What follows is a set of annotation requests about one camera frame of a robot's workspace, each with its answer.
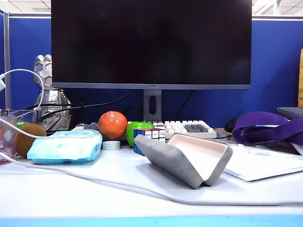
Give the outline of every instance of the white cable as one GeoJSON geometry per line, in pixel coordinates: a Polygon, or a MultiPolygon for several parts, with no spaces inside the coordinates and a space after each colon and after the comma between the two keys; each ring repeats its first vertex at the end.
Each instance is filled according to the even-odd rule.
{"type": "Polygon", "coordinates": [[[43,100],[43,96],[44,96],[44,87],[43,87],[43,81],[42,81],[41,77],[40,77],[38,74],[36,74],[35,72],[31,71],[31,70],[26,70],[26,69],[15,69],[15,70],[10,70],[10,71],[7,71],[7,72],[5,72],[5,73],[2,73],[2,74],[0,75],[0,79],[3,79],[7,74],[9,74],[9,73],[11,73],[11,72],[15,72],[15,71],[30,72],[30,73],[33,73],[35,76],[37,76],[37,77],[39,78],[39,80],[40,80],[40,82],[41,82],[41,88],[42,88],[42,90],[41,90],[40,102],[39,102],[38,106],[37,106],[36,108],[34,108],[34,110],[37,110],[37,109],[40,107],[40,105],[41,105],[41,103],[42,103],[42,100],[43,100]]]}
{"type": "Polygon", "coordinates": [[[12,158],[10,158],[9,156],[3,154],[0,152],[0,157],[4,157],[6,160],[22,165],[22,166],[27,166],[27,167],[32,167],[32,168],[38,168],[38,169],[46,169],[46,170],[53,170],[53,171],[57,171],[57,172],[61,172],[61,173],[65,173],[71,176],[75,176],[75,177],[79,177],[82,179],[87,179],[87,180],[92,180],[92,181],[101,181],[101,182],[106,182],[106,183],[113,183],[113,184],[117,184],[117,185],[122,185],[122,186],[127,186],[127,187],[131,187],[131,188],[135,188],[135,189],[140,189],[140,190],[144,190],[147,192],[151,192],[154,193],[164,199],[170,200],[170,201],[174,201],[174,202],[178,202],[178,203],[183,203],[183,204],[188,204],[188,205],[207,205],[207,206],[286,206],[286,205],[299,205],[302,206],[303,202],[302,201],[298,201],[298,202],[293,202],[293,201],[284,201],[284,202],[267,202],[267,201],[263,201],[263,202],[248,202],[248,201],[235,201],[235,202],[230,202],[230,201],[218,201],[218,200],[212,200],[212,201],[203,201],[203,202],[199,202],[196,203],[195,201],[192,200],[184,200],[184,199],[180,199],[180,198],[176,198],[174,196],[170,196],[149,188],[146,188],[144,186],[138,186],[138,185],[134,185],[134,184],[130,184],[130,183],[125,183],[125,182],[116,182],[116,181],[112,181],[112,180],[107,180],[107,179],[103,179],[100,177],[94,177],[94,176],[89,176],[89,175],[84,175],[84,174],[79,174],[79,173],[75,173],[66,169],[62,169],[62,168],[56,168],[56,167],[52,167],[52,166],[37,166],[37,165],[31,165],[31,164],[26,164],[26,163],[22,163],[22,162],[18,162],[12,158]]]}
{"type": "MultiPolygon", "coordinates": [[[[26,131],[21,130],[20,128],[18,128],[15,125],[9,123],[8,121],[4,120],[3,118],[0,118],[0,122],[3,122],[5,124],[7,124],[8,126],[12,127],[13,129],[17,130],[18,132],[21,132],[24,135],[35,138],[35,139],[53,139],[53,138],[62,138],[63,137],[63,136],[60,136],[60,135],[58,135],[58,136],[54,136],[54,135],[51,135],[51,136],[35,136],[35,135],[27,133],[26,131]]],[[[91,130],[91,131],[92,131],[91,133],[89,133],[88,135],[82,136],[82,137],[72,136],[72,135],[64,135],[64,138],[87,138],[87,137],[90,137],[93,134],[99,133],[99,131],[96,131],[96,130],[91,130]]]]}

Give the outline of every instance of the kiwi fruit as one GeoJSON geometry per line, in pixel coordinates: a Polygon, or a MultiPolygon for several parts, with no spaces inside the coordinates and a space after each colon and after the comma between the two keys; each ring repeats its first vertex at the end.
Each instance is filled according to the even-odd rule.
{"type": "MultiPolygon", "coordinates": [[[[46,130],[42,126],[37,124],[26,124],[23,125],[20,129],[35,136],[46,136],[46,130]]],[[[35,138],[24,135],[21,132],[17,132],[16,135],[17,153],[20,156],[27,158],[27,153],[34,141],[35,138]]]]}

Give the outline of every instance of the silver robot toy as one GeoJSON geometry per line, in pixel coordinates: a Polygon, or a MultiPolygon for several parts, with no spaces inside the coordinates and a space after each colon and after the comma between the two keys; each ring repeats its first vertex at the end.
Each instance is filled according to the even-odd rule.
{"type": "MultiPolygon", "coordinates": [[[[41,81],[37,77],[33,77],[34,82],[39,87],[44,87],[45,91],[42,103],[50,104],[41,107],[41,116],[43,117],[56,110],[69,108],[70,106],[51,106],[51,104],[71,104],[62,89],[52,87],[52,56],[49,54],[45,56],[36,56],[33,71],[37,73],[43,81],[43,84],[41,85],[41,81]]],[[[41,94],[39,95],[36,104],[39,103],[40,96],[41,94]]],[[[46,117],[39,124],[44,126],[47,131],[66,131],[69,129],[70,121],[70,111],[66,110],[46,117]]]]}

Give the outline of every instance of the blue fabric wall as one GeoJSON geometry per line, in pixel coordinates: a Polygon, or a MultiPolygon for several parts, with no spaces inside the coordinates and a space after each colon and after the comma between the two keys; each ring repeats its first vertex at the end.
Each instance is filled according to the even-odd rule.
{"type": "MultiPolygon", "coordinates": [[[[4,73],[4,23],[0,13],[0,74],[4,73]]],[[[0,109],[5,109],[5,90],[0,91],[0,109]]]]}
{"type": "MultiPolygon", "coordinates": [[[[10,19],[11,69],[32,69],[38,54],[51,54],[50,19],[10,19]]],[[[195,90],[181,112],[181,120],[205,120],[212,127],[223,127],[228,120],[252,111],[274,113],[280,106],[296,106],[300,51],[303,48],[303,21],[253,21],[250,90],[195,90]]],[[[12,108],[33,105],[39,88],[29,73],[15,73],[12,80],[12,108]]],[[[130,90],[66,89],[73,103],[97,104],[116,100],[130,90]]],[[[163,90],[162,119],[175,120],[188,90],[163,90]]],[[[129,106],[142,108],[141,90],[114,105],[88,108],[78,122],[97,122],[108,110],[123,111],[129,106]]],[[[130,121],[141,121],[136,109],[125,113],[130,121]]]]}

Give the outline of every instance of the black monitor screen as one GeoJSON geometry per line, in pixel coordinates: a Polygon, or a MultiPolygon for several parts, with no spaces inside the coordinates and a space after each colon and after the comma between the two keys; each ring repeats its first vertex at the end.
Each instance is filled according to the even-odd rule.
{"type": "Polygon", "coordinates": [[[251,0],[52,2],[53,87],[246,89],[251,0]]]}

